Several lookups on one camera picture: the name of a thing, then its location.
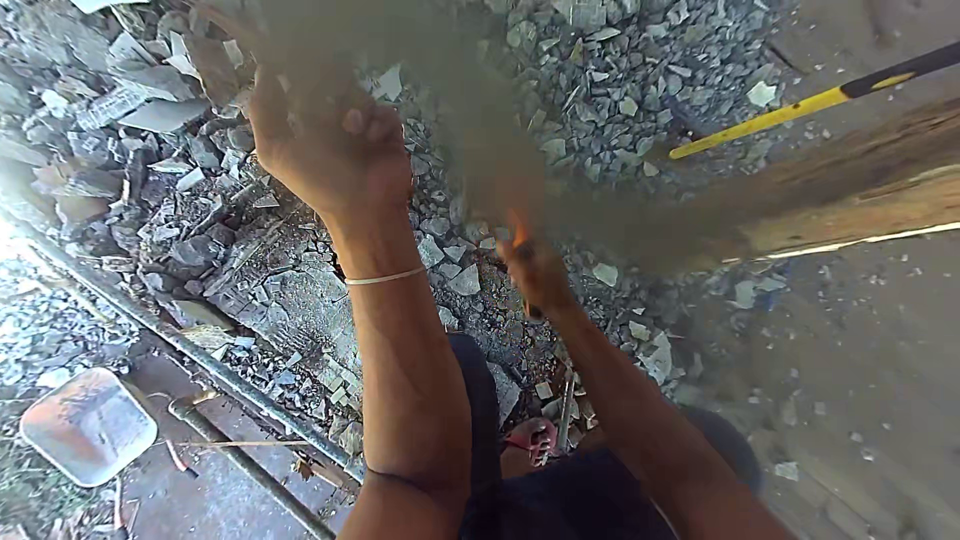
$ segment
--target stick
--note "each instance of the stick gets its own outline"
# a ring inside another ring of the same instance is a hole
[[[866,77],[850,81],[845,85],[831,88],[826,92],[808,97],[794,105],[788,105],[773,112],[767,112],[766,114],[747,120],[742,124],[728,128],[720,133],[685,144],[680,148],[675,148],[670,152],[670,158],[672,160],[679,160],[680,158],[703,152],[708,148],[713,148],[714,146],[742,136],[754,134],[820,110],[829,109],[835,105],[846,103],[851,99],[863,97],[890,86],[899,85],[910,79],[922,77],[927,73],[950,67],[957,63],[960,63],[960,41],[931,51],[925,55],[918,56],[917,58],[898,63],[893,67],[871,73]]]
[[[310,443],[306,441],[228,441],[225,443],[178,443],[181,446],[196,446],[202,448],[223,448],[230,446],[307,446]]]

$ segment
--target leg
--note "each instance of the leg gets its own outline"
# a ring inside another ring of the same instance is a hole
[[[750,445],[719,415],[685,409],[737,476],[756,492],[760,469]],[[504,482],[505,495],[554,508],[582,538],[672,540],[670,526],[647,499],[630,471],[609,449],[577,453],[567,461]]]
[[[453,354],[460,362],[470,401],[470,484],[471,492],[476,494],[500,482],[500,453],[497,448],[500,409],[496,402],[496,386],[476,340],[464,333],[453,333],[448,338]]]

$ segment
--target wooden plank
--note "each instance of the wooden plank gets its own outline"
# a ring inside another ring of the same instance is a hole
[[[692,201],[565,193],[559,228],[641,270],[706,269],[960,222],[960,100],[714,185]]]

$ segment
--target person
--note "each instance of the person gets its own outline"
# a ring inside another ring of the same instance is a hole
[[[410,228],[402,125],[348,94],[300,117],[261,67],[249,108],[261,164],[323,219],[353,305],[368,470],[340,537],[789,538],[752,493],[746,441],[668,403],[589,321],[544,244],[500,255],[563,339],[606,440],[534,471],[555,437],[534,419],[498,455],[484,356],[444,332]]]

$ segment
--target forearm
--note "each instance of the forearm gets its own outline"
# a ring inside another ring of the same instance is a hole
[[[352,279],[421,265],[405,211],[330,226]],[[350,288],[363,361],[364,451],[377,473],[430,492],[466,491],[467,391],[424,273]]]
[[[579,307],[566,308],[551,320],[610,449],[681,538],[786,537],[703,434]]]

